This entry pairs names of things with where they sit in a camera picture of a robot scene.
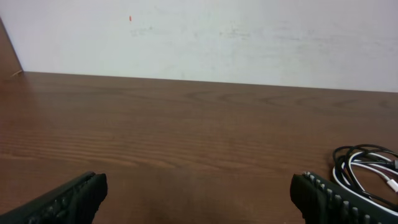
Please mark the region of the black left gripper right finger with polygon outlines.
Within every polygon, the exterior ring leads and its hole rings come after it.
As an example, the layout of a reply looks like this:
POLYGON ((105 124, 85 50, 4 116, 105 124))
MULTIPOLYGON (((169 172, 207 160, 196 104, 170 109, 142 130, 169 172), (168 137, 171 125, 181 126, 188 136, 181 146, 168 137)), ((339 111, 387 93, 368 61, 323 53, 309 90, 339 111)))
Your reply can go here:
POLYGON ((397 224, 397 215, 311 172, 293 175, 290 198, 306 224, 397 224))

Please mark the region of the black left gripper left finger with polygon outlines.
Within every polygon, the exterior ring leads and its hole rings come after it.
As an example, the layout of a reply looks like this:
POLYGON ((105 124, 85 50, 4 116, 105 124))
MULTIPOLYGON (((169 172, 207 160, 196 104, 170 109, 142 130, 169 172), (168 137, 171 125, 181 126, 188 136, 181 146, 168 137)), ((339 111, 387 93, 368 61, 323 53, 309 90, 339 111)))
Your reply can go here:
POLYGON ((2 224, 92 224, 108 194, 105 174, 87 172, 1 215, 2 224))

